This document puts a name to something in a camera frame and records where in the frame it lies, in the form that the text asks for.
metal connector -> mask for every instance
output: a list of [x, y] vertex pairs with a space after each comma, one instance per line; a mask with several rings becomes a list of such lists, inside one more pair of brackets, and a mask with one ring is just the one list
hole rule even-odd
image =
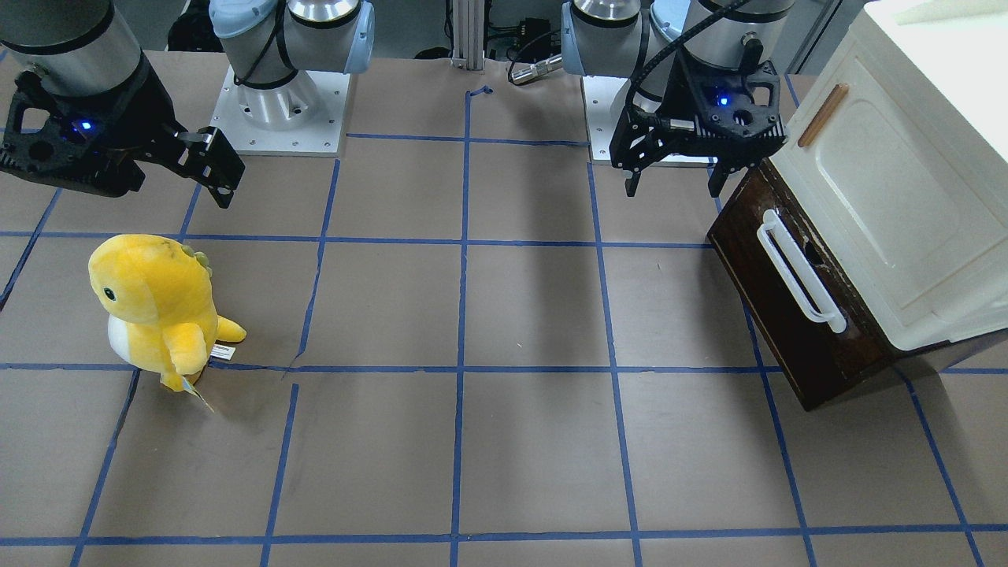
[[562, 67], [563, 58], [561, 55], [553, 55], [548, 60], [533, 63], [526, 69], [519, 69], [518, 71], [515, 71], [511, 74], [511, 82], [515, 85], [531, 83], [539, 77], [543, 77]]

plush toy tag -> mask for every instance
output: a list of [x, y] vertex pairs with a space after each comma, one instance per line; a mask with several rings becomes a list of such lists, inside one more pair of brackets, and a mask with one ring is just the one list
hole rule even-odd
[[190, 383], [188, 379], [185, 376], [182, 376], [182, 389], [184, 389], [185, 391], [187, 391], [187, 392], [192, 393], [193, 395], [199, 398], [200, 402], [203, 402], [204, 404], [206, 404], [207, 408], [209, 408], [211, 412], [213, 412], [215, 414], [217, 413], [217, 411], [214, 410], [214, 407], [211, 406], [210, 403], [208, 403], [206, 400], [204, 400], [203, 394], [200, 393], [199, 391], [197, 391], [196, 387], [194, 387], [193, 384]]
[[210, 355], [222, 360], [231, 360], [231, 357], [235, 355], [235, 347], [215, 344], [214, 348], [210, 351]]

wooden handle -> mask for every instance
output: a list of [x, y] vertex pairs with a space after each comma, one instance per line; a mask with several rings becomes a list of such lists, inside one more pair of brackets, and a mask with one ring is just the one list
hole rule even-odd
[[823, 103], [822, 108], [812, 117], [812, 121], [808, 123], [805, 128], [804, 133], [798, 138], [798, 147], [805, 147], [811, 145], [815, 141], [815, 137], [818, 136], [823, 128], [826, 127], [827, 121], [833, 116], [833, 113], [837, 111], [837, 107], [840, 103], [847, 97], [847, 94], [851, 92], [851, 86], [847, 83], [841, 83], [833, 88], [830, 92], [830, 96], [826, 98], [826, 102]]

white plush belly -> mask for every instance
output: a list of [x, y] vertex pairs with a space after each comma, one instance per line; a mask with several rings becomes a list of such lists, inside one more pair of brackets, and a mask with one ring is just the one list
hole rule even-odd
[[126, 362], [130, 361], [129, 331], [126, 329], [126, 322], [112, 315], [109, 316], [109, 344], [119, 358]]

light blue joint cap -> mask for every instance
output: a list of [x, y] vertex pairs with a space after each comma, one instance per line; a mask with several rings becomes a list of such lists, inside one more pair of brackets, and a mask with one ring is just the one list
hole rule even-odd
[[277, 0], [210, 0], [210, 21], [221, 39], [241, 35], [269, 17]]
[[651, 21], [666, 41], [672, 41], [682, 35], [688, 11], [689, 0], [654, 0]]
[[571, 17], [571, 3], [560, 6], [560, 53], [563, 55], [563, 71], [571, 75], [585, 76], [585, 64], [578, 51], [578, 38], [574, 35], [574, 19]]
[[375, 15], [371, 2], [361, 2], [357, 18], [354, 42], [350, 45], [344, 73], [364, 73], [371, 66], [371, 48], [375, 44]]

